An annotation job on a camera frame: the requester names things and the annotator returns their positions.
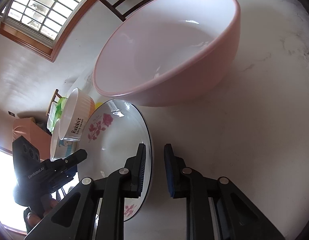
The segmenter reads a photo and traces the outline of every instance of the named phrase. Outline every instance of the metal pivot bolt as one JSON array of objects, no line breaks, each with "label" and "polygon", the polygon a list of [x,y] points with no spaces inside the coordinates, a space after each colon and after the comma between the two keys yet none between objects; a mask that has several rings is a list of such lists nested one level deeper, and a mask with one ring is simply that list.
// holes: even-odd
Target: metal pivot bolt
[{"label": "metal pivot bolt", "polygon": [[127,174],[129,172],[129,170],[127,169],[127,168],[121,168],[120,170],[119,170],[119,173],[120,174]]},{"label": "metal pivot bolt", "polygon": [[221,177],[219,179],[220,183],[221,184],[228,184],[229,183],[229,179],[227,179],[226,177]]},{"label": "metal pivot bolt", "polygon": [[186,168],[183,168],[183,169],[182,169],[182,172],[183,172],[184,174],[190,174],[190,173],[192,172],[192,169],[186,167]]},{"label": "metal pivot bolt", "polygon": [[83,185],[88,185],[88,184],[91,183],[91,179],[90,178],[84,178],[84,179],[82,179],[81,182],[82,182]]}]

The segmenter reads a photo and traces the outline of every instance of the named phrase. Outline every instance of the white ceramic bowl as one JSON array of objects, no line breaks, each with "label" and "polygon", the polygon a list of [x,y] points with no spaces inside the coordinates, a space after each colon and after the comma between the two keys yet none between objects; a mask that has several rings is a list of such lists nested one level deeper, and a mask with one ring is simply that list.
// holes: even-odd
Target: white ceramic bowl
[{"label": "white ceramic bowl", "polygon": [[74,153],[77,142],[60,140],[59,138],[59,122],[56,121],[54,130],[52,132],[50,144],[50,159],[67,158],[70,154]]},{"label": "white ceramic bowl", "polygon": [[237,0],[154,0],[109,38],[93,83],[101,95],[136,105],[187,101],[227,73],[239,37]]},{"label": "white ceramic bowl", "polygon": [[95,110],[93,99],[82,90],[75,88],[70,94],[59,124],[61,140],[79,141],[83,128]]}]

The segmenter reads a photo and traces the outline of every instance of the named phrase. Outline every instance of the table surface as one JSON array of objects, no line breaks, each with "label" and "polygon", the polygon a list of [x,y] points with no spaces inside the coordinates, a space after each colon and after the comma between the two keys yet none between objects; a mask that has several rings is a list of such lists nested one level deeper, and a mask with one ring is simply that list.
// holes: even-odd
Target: table surface
[{"label": "table surface", "polygon": [[[166,143],[203,176],[229,177],[286,239],[309,219],[309,16],[297,0],[238,1],[239,50],[221,83],[193,102],[139,107],[153,139],[153,181],[125,239],[186,238],[186,202],[168,193]],[[92,68],[72,88],[105,102]]]}]

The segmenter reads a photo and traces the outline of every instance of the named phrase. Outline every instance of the bright window light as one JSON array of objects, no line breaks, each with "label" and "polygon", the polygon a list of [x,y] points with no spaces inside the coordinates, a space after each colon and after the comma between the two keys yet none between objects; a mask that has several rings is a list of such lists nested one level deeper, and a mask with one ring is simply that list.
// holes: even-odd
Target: bright window light
[{"label": "bright window light", "polygon": [[[65,193],[68,193],[71,186],[76,186],[79,182],[78,174],[68,184],[64,185]],[[13,157],[0,151],[0,221],[3,225],[26,231],[23,211],[26,209],[15,203],[13,199],[13,189],[16,185],[16,176],[13,167]]]}]

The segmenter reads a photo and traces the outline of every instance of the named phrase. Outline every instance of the wooden window frame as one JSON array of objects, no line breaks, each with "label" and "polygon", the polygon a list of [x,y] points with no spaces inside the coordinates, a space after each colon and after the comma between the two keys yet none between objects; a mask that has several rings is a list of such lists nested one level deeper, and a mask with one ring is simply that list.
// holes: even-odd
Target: wooden window frame
[{"label": "wooden window frame", "polygon": [[28,34],[17,30],[10,25],[0,21],[0,34],[7,37],[8,39],[26,47],[45,59],[54,62],[62,48],[62,45],[66,41],[73,28],[80,21],[83,15],[97,2],[98,0],[86,0],[72,16],[64,30],[62,31],[59,39],[54,44],[53,48],[37,41]]}]

